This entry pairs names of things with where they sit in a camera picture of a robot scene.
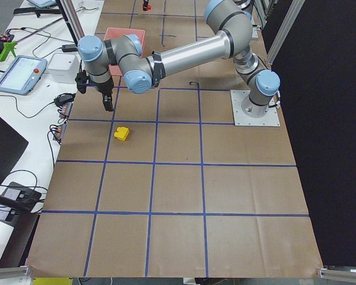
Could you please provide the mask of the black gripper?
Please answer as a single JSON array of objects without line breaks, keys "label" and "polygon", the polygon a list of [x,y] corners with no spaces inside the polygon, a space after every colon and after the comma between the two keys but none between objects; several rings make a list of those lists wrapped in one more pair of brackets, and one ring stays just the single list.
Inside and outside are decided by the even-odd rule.
[{"label": "black gripper", "polygon": [[94,87],[98,92],[103,94],[103,106],[108,112],[113,111],[113,79],[109,76],[107,79],[97,79],[97,77],[88,74],[86,70],[83,70],[77,74],[75,77],[75,82],[77,84],[77,90],[81,94],[87,92],[87,87]]}]

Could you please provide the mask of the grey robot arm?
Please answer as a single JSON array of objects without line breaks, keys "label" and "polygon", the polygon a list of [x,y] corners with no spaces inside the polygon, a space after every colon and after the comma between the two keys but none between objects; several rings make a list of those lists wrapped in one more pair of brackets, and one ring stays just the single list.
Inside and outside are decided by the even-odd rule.
[{"label": "grey robot arm", "polygon": [[162,53],[154,51],[145,58],[135,34],[104,41],[97,36],[84,36],[77,44],[85,67],[75,78],[77,89],[84,94],[88,86],[95,87],[102,94],[104,108],[111,112],[114,87],[109,70],[111,65],[119,67],[131,92],[143,94],[152,87],[158,87],[165,77],[216,59],[231,58],[237,73],[250,88],[249,102],[252,106],[269,107],[281,81],[252,52],[251,18],[251,14],[240,9],[234,1],[210,1],[204,19],[214,36]]}]

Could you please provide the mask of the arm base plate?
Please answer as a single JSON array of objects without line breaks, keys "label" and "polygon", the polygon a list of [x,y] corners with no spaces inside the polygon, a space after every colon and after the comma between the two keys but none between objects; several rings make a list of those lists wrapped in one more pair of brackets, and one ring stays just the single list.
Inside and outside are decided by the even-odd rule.
[{"label": "arm base plate", "polygon": [[278,111],[271,99],[266,106],[257,106],[249,98],[249,90],[230,90],[235,126],[280,127]]}]

